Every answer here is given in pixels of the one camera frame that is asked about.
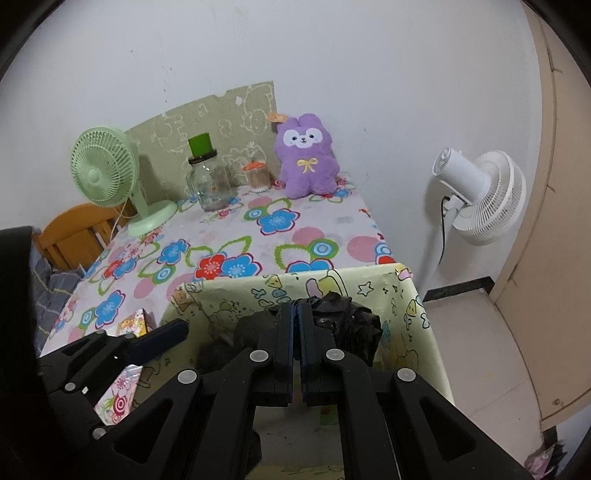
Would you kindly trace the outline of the green patterned backboard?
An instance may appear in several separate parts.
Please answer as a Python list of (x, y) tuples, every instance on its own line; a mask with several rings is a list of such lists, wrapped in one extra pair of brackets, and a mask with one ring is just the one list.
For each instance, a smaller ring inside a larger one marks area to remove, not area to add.
[(280, 161), (273, 153), (276, 133), (267, 120), (274, 111), (274, 85), (266, 81), (194, 100), (129, 129), (138, 147), (142, 192), (148, 202), (188, 196), (188, 140), (199, 134), (211, 136), (231, 185), (247, 183), (242, 167), (252, 160), (266, 162), (270, 174), (279, 175)]

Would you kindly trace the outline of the black plastic bag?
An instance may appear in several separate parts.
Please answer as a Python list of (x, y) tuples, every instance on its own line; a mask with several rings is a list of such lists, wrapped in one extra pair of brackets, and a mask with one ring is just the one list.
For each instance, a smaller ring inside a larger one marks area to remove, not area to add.
[[(330, 330), (339, 349), (352, 353), (372, 367), (383, 336), (382, 323), (376, 315), (351, 297), (330, 292), (322, 298), (310, 297), (287, 302), (290, 307), (311, 306), (315, 326)], [(238, 321), (233, 332), (233, 350), (256, 348), (264, 331), (273, 329), (280, 306), (256, 312)]]

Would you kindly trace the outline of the green desk fan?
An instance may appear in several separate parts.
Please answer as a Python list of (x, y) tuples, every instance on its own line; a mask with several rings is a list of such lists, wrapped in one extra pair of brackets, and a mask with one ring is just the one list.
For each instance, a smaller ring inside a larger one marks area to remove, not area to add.
[(139, 151), (125, 132), (104, 126), (81, 133), (72, 148), (70, 172), (78, 190), (102, 208), (132, 203), (136, 216), (127, 223), (128, 234), (139, 238), (170, 220), (176, 203), (148, 203), (140, 182)]

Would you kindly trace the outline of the beige door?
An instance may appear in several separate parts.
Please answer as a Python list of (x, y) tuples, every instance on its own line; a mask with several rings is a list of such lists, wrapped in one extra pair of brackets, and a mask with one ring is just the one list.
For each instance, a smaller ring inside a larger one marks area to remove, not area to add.
[(566, 45), (525, 10), (540, 68), (531, 195), (490, 295), (520, 350), (547, 430), (590, 403), (590, 86)]

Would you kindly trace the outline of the white standing fan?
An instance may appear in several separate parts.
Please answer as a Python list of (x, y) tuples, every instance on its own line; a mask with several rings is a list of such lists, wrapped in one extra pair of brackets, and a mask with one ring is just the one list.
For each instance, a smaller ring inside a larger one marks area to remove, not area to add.
[(451, 147), (420, 170), (417, 211), (424, 223), (413, 238), (418, 292), (489, 278), (496, 281), (509, 256), (527, 203), (520, 166), (504, 151), (468, 158)]

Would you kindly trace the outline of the toothpick jar orange lid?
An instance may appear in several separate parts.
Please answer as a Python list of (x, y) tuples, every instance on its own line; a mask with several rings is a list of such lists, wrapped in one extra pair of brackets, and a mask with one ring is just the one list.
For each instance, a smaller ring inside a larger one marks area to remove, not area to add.
[(242, 172), (249, 181), (249, 187), (253, 192), (264, 192), (270, 189), (270, 171), (266, 162), (252, 160), (242, 167)]

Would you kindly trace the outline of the floral tablecloth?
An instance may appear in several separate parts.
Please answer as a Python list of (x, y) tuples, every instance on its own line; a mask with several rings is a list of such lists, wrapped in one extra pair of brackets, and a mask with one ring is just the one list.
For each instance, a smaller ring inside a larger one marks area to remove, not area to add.
[(346, 176), (337, 190), (290, 200), (238, 189), (205, 212), (195, 198), (140, 238), (117, 234), (86, 269), (45, 343), (53, 351), (144, 309), (150, 327), (207, 313), (226, 333), (239, 317), (294, 298), (349, 296), (388, 319), (399, 293), (394, 255)]

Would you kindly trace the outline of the glass mason jar mug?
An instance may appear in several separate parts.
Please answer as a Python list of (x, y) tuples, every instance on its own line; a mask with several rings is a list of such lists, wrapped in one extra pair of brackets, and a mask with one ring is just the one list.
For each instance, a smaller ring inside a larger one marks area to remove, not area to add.
[(232, 187), (225, 166), (217, 155), (211, 158), (188, 159), (190, 170), (186, 176), (191, 196), (197, 198), (202, 210), (211, 212), (228, 207)]

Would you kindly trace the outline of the grey plaid pillow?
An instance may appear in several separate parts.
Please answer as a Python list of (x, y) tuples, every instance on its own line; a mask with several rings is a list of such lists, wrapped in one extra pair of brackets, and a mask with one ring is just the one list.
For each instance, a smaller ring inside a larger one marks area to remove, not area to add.
[(54, 269), (35, 245), (31, 246), (30, 271), (36, 319), (34, 346), (39, 357), (55, 322), (84, 276), (81, 268)]

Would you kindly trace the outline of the purple plush bunny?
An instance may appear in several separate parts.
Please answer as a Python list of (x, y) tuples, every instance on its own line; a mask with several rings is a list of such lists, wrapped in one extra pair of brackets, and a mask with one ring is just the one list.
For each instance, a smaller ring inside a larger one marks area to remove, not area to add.
[(337, 190), (339, 163), (332, 152), (331, 134), (317, 115), (287, 118), (277, 126), (273, 150), (280, 160), (280, 183), (287, 198)]

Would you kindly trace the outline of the green cup on jar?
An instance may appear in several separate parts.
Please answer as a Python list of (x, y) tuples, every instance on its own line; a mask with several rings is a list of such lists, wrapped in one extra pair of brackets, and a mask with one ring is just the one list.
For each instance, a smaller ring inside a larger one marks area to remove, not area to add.
[(211, 136), (208, 133), (189, 138), (188, 146), (191, 157), (197, 160), (207, 160), (217, 155), (217, 151), (212, 146)]

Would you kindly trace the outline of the cartoon snack packet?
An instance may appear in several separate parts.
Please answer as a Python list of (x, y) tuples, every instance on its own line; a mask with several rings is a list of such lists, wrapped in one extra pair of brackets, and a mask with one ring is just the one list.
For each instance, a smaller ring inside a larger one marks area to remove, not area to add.
[(147, 314), (144, 309), (138, 309), (118, 323), (116, 335), (133, 334), (136, 337), (141, 337), (149, 331), (150, 325)]

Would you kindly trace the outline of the yellow cartoon storage box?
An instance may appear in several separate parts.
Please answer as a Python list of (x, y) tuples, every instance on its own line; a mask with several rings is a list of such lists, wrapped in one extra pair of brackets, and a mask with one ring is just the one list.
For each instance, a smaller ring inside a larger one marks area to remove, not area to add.
[(405, 268), (217, 278), (179, 288), (146, 336), (162, 366), (125, 420), (151, 478), (242, 479), (257, 407), (338, 409), (349, 479), (449, 479), (474, 447)]

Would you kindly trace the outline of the pink card packet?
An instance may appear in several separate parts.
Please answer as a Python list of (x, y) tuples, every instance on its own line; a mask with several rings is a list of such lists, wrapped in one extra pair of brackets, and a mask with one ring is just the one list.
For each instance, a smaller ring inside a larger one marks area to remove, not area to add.
[(141, 366), (125, 367), (101, 396), (94, 411), (105, 425), (116, 425), (130, 413), (141, 371)]

